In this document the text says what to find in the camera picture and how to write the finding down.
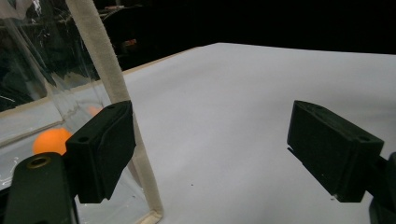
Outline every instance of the transparent container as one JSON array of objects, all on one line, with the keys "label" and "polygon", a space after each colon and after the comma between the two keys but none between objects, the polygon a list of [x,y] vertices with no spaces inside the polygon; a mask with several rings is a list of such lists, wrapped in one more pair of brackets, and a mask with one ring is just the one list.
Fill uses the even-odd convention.
[{"label": "transparent container", "polygon": [[[0,0],[0,189],[37,135],[74,133],[109,105],[64,0]],[[124,170],[112,199],[80,204],[80,223],[134,223],[149,212],[143,190]]]}]

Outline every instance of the white table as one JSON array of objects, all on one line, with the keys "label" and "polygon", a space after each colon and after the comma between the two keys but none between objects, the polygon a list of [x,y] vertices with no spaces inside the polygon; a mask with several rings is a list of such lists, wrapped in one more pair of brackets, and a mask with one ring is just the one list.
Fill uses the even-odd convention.
[{"label": "white table", "polygon": [[126,75],[167,223],[369,223],[287,151],[294,100],[396,150],[396,56],[215,44]]}]

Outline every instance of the ping pong ball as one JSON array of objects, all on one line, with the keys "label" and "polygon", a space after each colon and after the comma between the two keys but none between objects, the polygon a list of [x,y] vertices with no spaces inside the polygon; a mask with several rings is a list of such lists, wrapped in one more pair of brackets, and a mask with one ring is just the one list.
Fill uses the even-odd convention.
[{"label": "ping pong ball", "polygon": [[49,129],[39,134],[33,142],[33,153],[57,152],[63,155],[66,152],[66,141],[72,134],[65,128]]}]

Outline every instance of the white surface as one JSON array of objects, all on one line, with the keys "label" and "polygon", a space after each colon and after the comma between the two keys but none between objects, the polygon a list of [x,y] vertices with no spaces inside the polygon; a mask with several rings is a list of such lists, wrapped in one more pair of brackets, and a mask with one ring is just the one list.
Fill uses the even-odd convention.
[{"label": "white surface", "polygon": [[126,76],[167,223],[369,223],[287,151],[294,100],[396,145],[396,57],[216,44]]}]

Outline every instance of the transparent plastic sheet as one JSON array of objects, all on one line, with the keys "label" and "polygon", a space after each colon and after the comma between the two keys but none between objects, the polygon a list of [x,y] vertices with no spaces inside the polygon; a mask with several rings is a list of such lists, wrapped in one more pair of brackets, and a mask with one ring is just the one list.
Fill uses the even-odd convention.
[{"label": "transparent plastic sheet", "polygon": [[[39,132],[73,133],[108,104],[63,0],[0,1],[0,189]],[[134,223],[149,212],[127,169],[110,201],[77,205],[81,223]]]}]

